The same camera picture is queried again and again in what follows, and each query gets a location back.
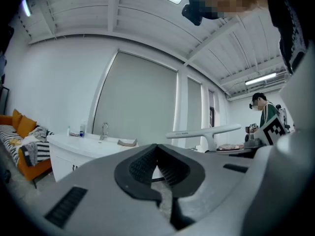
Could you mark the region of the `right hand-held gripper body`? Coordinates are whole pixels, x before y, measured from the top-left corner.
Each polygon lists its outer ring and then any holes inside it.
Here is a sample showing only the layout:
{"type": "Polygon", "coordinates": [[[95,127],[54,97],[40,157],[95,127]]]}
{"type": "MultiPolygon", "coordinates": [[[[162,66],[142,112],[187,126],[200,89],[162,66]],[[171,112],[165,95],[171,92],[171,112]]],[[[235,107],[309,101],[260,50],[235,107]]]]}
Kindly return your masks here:
{"type": "Polygon", "coordinates": [[[281,91],[295,131],[281,134],[273,122],[263,130],[267,146],[257,152],[245,188],[242,236],[315,236],[315,49],[309,49],[281,91]]]}

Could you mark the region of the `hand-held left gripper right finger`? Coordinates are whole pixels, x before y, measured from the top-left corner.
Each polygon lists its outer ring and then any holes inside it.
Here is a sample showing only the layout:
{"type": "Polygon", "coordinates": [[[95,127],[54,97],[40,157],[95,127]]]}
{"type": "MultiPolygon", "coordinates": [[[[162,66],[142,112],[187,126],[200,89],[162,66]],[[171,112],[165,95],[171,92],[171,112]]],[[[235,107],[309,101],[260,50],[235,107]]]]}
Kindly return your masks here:
{"type": "Polygon", "coordinates": [[[172,193],[170,219],[157,223],[158,236],[241,236],[248,201],[239,187],[251,159],[157,149],[158,168],[172,193]]]}

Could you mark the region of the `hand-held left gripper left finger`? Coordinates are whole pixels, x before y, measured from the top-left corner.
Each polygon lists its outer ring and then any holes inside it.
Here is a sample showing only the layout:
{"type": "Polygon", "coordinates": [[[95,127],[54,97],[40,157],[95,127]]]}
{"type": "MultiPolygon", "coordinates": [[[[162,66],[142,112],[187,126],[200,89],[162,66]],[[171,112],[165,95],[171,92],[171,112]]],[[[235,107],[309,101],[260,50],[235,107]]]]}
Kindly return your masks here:
{"type": "Polygon", "coordinates": [[[155,144],[92,160],[44,196],[44,218],[79,236],[171,236],[161,194],[151,188],[155,144]]]}

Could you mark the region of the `white squeegee orange grip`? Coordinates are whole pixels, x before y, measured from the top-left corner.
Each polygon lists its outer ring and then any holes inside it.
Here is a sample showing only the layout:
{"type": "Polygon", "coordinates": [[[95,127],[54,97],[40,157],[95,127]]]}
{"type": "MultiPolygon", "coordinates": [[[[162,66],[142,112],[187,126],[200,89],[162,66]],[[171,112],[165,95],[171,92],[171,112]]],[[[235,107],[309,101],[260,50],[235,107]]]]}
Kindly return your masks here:
{"type": "Polygon", "coordinates": [[[194,147],[189,147],[189,149],[196,150],[197,152],[217,152],[217,145],[214,140],[214,135],[222,134],[226,132],[231,132],[235,130],[239,130],[241,128],[240,124],[231,124],[231,125],[223,125],[217,127],[203,128],[200,130],[194,131],[173,131],[166,134],[167,139],[187,139],[187,138],[195,138],[195,137],[203,137],[203,140],[200,140],[200,145],[196,145],[194,147]]]}

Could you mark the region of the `brown cardboard piece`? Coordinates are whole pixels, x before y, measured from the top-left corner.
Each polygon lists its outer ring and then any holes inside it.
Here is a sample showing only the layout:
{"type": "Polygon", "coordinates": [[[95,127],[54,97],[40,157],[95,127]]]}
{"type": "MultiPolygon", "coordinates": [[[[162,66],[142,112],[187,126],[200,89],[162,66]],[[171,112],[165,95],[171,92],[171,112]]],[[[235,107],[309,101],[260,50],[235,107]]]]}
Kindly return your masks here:
{"type": "Polygon", "coordinates": [[[136,147],[138,143],[137,139],[134,140],[126,140],[126,139],[118,139],[117,144],[124,147],[136,147]]]}

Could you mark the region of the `dark work table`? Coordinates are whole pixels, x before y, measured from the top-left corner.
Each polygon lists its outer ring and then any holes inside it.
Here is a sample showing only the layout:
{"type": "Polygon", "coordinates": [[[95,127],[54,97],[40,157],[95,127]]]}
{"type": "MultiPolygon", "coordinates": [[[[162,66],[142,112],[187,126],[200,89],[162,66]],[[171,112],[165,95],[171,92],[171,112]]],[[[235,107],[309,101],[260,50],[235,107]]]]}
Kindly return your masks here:
{"type": "Polygon", "coordinates": [[[256,154],[256,148],[243,148],[243,149],[229,149],[229,150],[216,150],[206,151],[205,153],[226,155],[231,157],[243,157],[253,159],[256,154]]]}

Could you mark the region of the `pink cloth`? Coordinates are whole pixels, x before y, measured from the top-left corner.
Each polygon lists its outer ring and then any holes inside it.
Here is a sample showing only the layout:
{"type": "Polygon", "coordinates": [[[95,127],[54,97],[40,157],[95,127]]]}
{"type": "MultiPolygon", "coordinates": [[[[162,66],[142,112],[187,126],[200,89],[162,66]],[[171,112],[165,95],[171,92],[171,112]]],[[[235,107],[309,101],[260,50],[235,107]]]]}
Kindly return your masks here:
{"type": "Polygon", "coordinates": [[[219,146],[219,150],[239,150],[243,149],[243,145],[232,145],[232,144],[224,144],[219,146]]]}

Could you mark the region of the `chrome faucet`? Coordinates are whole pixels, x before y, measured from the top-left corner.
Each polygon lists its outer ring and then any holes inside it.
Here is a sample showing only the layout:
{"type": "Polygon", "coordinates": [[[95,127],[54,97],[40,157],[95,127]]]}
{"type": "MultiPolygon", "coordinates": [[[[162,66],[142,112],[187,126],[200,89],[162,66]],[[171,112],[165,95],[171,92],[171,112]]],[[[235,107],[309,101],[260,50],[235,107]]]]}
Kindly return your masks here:
{"type": "Polygon", "coordinates": [[[102,129],[101,129],[101,133],[100,133],[100,140],[103,141],[105,138],[108,137],[108,123],[104,122],[102,124],[102,129]]]}

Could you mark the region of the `long ceiling tube light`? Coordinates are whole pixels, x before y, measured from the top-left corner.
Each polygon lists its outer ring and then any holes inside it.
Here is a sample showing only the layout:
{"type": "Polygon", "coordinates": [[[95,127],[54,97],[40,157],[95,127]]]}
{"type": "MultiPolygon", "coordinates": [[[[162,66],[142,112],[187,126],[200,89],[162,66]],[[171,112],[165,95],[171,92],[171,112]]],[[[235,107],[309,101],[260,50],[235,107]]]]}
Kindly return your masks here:
{"type": "Polygon", "coordinates": [[[262,77],[259,77],[259,78],[255,78],[255,79],[246,81],[245,85],[249,86],[249,85],[253,85],[253,84],[265,81],[265,80],[269,80],[269,79],[272,79],[272,78],[276,77],[276,75],[277,75],[276,73],[271,73],[271,74],[268,74],[268,75],[265,75],[265,76],[262,76],[262,77]]]}

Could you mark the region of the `wide grey roller blind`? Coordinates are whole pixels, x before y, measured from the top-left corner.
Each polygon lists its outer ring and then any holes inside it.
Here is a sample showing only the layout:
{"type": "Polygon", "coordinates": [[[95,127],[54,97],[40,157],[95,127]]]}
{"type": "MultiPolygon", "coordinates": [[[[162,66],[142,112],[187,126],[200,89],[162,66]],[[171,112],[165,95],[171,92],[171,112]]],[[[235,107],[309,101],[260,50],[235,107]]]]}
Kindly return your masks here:
{"type": "Polygon", "coordinates": [[[139,145],[169,144],[173,130],[177,72],[130,54],[117,53],[95,112],[93,133],[108,123],[108,136],[139,145]]]}

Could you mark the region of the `black white striped blanket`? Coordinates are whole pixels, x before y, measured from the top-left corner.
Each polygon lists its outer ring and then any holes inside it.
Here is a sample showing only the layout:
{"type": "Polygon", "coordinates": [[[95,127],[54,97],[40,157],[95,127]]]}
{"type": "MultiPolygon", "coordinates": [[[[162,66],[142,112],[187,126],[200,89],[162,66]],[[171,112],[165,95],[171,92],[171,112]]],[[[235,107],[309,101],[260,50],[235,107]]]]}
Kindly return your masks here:
{"type": "MultiPolygon", "coordinates": [[[[53,132],[47,130],[47,137],[53,135],[53,132]]],[[[50,158],[49,142],[40,142],[34,136],[20,137],[17,131],[11,125],[0,125],[0,141],[4,144],[15,164],[19,162],[19,150],[22,151],[27,166],[35,166],[37,163],[50,158]],[[23,139],[20,146],[9,144],[10,139],[23,139]]]]}

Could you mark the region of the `grey crumpled clothes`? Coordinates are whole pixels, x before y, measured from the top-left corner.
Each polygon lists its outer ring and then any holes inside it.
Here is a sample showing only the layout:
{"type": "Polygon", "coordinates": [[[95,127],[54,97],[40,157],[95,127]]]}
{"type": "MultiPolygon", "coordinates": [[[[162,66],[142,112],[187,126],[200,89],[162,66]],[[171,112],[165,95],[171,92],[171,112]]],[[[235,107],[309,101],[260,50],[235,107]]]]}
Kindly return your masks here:
{"type": "Polygon", "coordinates": [[[44,126],[39,126],[29,133],[29,136],[34,136],[40,142],[47,141],[47,128],[44,126]]]}

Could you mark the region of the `orange sofa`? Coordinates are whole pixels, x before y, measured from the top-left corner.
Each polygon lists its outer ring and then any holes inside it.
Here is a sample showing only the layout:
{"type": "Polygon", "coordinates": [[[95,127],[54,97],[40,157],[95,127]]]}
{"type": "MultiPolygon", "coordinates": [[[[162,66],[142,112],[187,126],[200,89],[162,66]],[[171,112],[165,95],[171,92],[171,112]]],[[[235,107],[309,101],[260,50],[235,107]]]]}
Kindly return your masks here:
{"type": "MultiPolygon", "coordinates": [[[[0,125],[11,125],[12,126],[12,115],[0,115],[0,125]]],[[[22,173],[26,180],[35,182],[35,179],[43,174],[44,172],[52,169],[51,159],[47,159],[45,161],[37,163],[35,166],[27,166],[25,157],[22,154],[22,151],[19,150],[19,162],[15,164],[17,169],[22,173]]]]}

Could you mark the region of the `orange cushion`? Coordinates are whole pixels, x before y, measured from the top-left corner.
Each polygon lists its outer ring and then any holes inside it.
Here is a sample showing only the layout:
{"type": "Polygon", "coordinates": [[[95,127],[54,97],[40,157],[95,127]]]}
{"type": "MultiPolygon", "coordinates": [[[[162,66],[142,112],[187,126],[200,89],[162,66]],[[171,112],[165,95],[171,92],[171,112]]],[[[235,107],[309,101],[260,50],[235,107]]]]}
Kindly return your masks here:
{"type": "Polygon", "coordinates": [[[16,109],[14,109],[13,114],[12,114],[12,126],[14,127],[15,130],[18,129],[18,126],[21,122],[22,117],[23,115],[16,109]]]}
{"type": "Polygon", "coordinates": [[[20,137],[25,138],[26,136],[28,136],[30,132],[32,132],[35,129],[36,124],[37,124],[36,121],[27,118],[26,116],[23,116],[19,123],[17,134],[20,137]]]}

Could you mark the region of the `person's black printed shirt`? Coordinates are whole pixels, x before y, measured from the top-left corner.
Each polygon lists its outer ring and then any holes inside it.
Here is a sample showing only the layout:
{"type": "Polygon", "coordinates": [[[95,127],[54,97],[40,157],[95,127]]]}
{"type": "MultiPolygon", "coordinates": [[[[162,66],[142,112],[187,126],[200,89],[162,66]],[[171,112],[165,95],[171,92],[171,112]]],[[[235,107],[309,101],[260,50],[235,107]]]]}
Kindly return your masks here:
{"type": "Polygon", "coordinates": [[[314,32],[309,22],[312,0],[267,0],[272,24],[280,33],[279,48],[290,74],[308,50],[314,32]]]}

